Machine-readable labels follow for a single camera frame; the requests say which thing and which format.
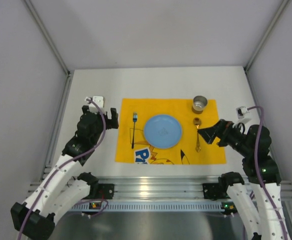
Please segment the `gold spoon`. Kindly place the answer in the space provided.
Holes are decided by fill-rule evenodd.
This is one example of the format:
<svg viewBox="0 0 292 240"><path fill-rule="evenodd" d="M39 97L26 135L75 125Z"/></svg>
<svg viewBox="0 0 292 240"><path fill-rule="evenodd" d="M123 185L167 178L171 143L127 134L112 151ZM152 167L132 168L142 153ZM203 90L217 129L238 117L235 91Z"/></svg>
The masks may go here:
<svg viewBox="0 0 292 240"><path fill-rule="evenodd" d="M198 131L202 123L201 123L201 120L198 117L196 117L196 118L193 119L193 124L196 126L197 131ZM198 132L197 132L197 141L196 141L196 151L197 152L201 151L199 133Z"/></svg>

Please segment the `yellow pikachu place mat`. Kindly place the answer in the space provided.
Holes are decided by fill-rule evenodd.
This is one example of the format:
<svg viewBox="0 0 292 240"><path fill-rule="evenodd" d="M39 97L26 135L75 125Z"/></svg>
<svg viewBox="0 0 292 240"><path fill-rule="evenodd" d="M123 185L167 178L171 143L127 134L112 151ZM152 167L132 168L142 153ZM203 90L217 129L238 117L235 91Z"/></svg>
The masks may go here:
<svg viewBox="0 0 292 240"><path fill-rule="evenodd" d="M122 101L117 151L115 160L126 164L153 165L218 165L227 162L225 151L216 142L207 144L199 137L201 151L196 151L197 128L194 118L201 120L200 128L214 125L218 120L216 101L210 99L201 114L192 111L192 99L125 98ZM131 148L133 135L133 113L137 112L134 149ZM155 148L144 138L146 122L155 115L170 115L182 126L179 143L168 149Z"/></svg>

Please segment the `silver metal cup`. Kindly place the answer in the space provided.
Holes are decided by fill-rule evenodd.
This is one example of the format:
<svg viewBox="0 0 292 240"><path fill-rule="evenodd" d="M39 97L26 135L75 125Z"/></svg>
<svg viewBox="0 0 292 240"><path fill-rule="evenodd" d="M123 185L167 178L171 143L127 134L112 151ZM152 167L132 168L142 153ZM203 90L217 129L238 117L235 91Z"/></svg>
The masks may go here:
<svg viewBox="0 0 292 240"><path fill-rule="evenodd" d="M195 96L192 102L192 111L195 114L201 114L204 111L207 104L208 100L204 96L202 95Z"/></svg>

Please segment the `blue plastic plate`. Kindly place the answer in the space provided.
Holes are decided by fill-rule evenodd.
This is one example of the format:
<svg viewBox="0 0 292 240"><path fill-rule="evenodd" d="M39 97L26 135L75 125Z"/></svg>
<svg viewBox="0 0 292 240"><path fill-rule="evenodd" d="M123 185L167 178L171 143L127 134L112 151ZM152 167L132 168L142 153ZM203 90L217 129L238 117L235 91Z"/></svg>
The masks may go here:
<svg viewBox="0 0 292 240"><path fill-rule="evenodd" d="M181 140L182 133L179 121L168 114L151 117L143 129L145 140L157 149L169 149L176 146Z"/></svg>

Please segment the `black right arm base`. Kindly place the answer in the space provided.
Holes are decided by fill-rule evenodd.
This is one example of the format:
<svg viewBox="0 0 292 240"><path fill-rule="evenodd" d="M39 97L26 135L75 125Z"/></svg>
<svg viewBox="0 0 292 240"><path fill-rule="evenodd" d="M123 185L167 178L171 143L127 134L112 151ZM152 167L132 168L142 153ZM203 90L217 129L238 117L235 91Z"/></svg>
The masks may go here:
<svg viewBox="0 0 292 240"><path fill-rule="evenodd" d="M206 200L225 200L230 199L227 194L227 190L225 187L230 187L230 185L220 185L218 183L204 183L203 187L203 195Z"/></svg>

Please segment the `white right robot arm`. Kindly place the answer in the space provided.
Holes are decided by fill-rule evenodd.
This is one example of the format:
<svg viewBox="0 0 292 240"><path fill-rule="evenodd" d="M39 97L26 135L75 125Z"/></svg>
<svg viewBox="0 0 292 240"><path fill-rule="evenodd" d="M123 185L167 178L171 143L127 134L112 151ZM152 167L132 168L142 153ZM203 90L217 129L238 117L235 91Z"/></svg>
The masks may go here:
<svg viewBox="0 0 292 240"><path fill-rule="evenodd" d="M251 240L289 240L281 202L281 177L270 156L270 131L261 124L241 132L231 121L219 120L214 126L198 130L207 144L219 139L219 147L230 146L242 157L243 170L252 189L247 192L238 172L227 172L218 178L221 194L235 205L247 237Z"/></svg>

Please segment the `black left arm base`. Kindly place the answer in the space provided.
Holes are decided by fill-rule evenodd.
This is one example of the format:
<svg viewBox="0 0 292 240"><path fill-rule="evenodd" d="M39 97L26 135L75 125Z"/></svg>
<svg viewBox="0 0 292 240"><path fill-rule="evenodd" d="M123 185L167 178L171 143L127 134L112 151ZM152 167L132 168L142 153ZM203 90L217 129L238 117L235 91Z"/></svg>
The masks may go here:
<svg viewBox="0 0 292 240"><path fill-rule="evenodd" d="M112 183L99 183L92 186L89 185L88 195L83 197L82 200L111 200L114 196L114 187L115 185Z"/></svg>

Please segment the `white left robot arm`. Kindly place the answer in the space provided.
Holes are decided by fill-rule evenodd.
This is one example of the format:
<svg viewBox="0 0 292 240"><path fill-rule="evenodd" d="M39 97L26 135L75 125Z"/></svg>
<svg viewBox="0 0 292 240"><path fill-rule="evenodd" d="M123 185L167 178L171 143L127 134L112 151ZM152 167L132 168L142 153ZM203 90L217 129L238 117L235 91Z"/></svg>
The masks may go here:
<svg viewBox="0 0 292 240"><path fill-rule="evenodd" d="M74 136L66 143L57 163L39 187L23 203L10 209L18 239L47 240L59 220L81 200L101 195L99 179L83 167L104 139L105 132L117 129L118 113L111 108L108 116L92 103L82 107Z"/></svg>

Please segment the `aluminium front frame rail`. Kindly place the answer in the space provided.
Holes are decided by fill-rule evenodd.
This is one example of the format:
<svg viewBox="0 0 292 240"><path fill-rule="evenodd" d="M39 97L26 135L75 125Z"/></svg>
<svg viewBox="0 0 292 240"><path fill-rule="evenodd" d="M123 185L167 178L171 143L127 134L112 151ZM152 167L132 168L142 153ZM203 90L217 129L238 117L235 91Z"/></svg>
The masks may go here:
<svg viewBox="0 0 292 240"><path fill-rule="evenodd" d="M218 182L217 176L99 177L101 184L114 184L115 200L203 199L203 184Z"/></svg>

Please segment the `left aluminium frame post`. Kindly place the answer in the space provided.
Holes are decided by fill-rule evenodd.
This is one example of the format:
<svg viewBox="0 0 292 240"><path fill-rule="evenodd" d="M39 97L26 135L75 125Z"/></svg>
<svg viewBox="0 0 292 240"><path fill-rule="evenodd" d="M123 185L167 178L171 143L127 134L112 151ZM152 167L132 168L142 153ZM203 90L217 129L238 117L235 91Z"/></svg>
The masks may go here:
<svg viewBox="0 0 292 240"><path fill-rule="evenodd" d="M25 8L30 13L31 17L33 18L36 26L38 27L41 35L43 36L44 40L46 41L48 47L50 48L52 54L56 58L58 64L60 65L63 72L68 76L70 75L70 70L66 66L64 60L61 57L61 54L59 53L53 39L51 38L48 30L46 29L41 17L39 16L35 6L33 5L31 0L22 0L22 3L24 4Z"/></svg>

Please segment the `aluminium frame post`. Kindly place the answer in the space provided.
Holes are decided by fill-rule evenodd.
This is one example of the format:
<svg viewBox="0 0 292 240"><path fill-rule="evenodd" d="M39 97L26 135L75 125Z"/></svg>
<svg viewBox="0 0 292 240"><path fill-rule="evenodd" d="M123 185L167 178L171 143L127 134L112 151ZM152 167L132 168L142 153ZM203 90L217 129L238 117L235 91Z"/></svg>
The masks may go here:
<svg viewBox="0 0 292 240"><path fill-rule="evenodd" d="M256 61L257 57L261 53L262 49L266 45L268 39L270 38L272 32L274 31L275 27L277 26L278 22L280 21L281 17L283 16L284 12L288 8L291 0L282 0L278 8L276 9L274 15L271 17L271 20L267 24L265 31L263 32L258 44L256 45L255 49L253 50L251 56L248 59L247 64L244 66L244 72L247 74L251 67L253 66L254 62Z"/></svg>
<svg viewBox="0 0 292 240"><path fill-rule="evenodd" d="M66 66L64 60L61 57L61 54L59 53L53 39L51 38L48 30L46 29L41 17L39 16L35 6L33 5L31 0L22 0L22 3L24 4L25 8L30 13L31 17L33 18L36 26L38 27L41 35L43 36L44 40L46 41L48 47L50 48L52 54L56 58L58 64L60 65L63 72L68 76L70 75L70 70Z"/></svg>

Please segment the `right aluminium frame post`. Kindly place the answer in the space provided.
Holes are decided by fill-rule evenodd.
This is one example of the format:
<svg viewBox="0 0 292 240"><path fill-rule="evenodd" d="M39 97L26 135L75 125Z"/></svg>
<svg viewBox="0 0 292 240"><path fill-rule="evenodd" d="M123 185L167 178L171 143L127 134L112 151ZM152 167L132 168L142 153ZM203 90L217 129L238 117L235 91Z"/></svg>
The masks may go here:
<svg viewBox="0 0 292 240"><path fill-rule="evenodd" d="M258 44L256 45L255 49L253 50L251 56L248 59L247 64L244 66L244 72L247 74L251 67L253 66L254 62L256 61L257 57L261 53L262 49L266 45L268 39L270 38L272 32L274 31L275 27L277 26L278 22L280 21L281 17L283 16L284 12L288 8L291 0L282 0L278 8L276 9L274 15L271 17L271 20L267 24L265 31L263 32Z"/></svg>

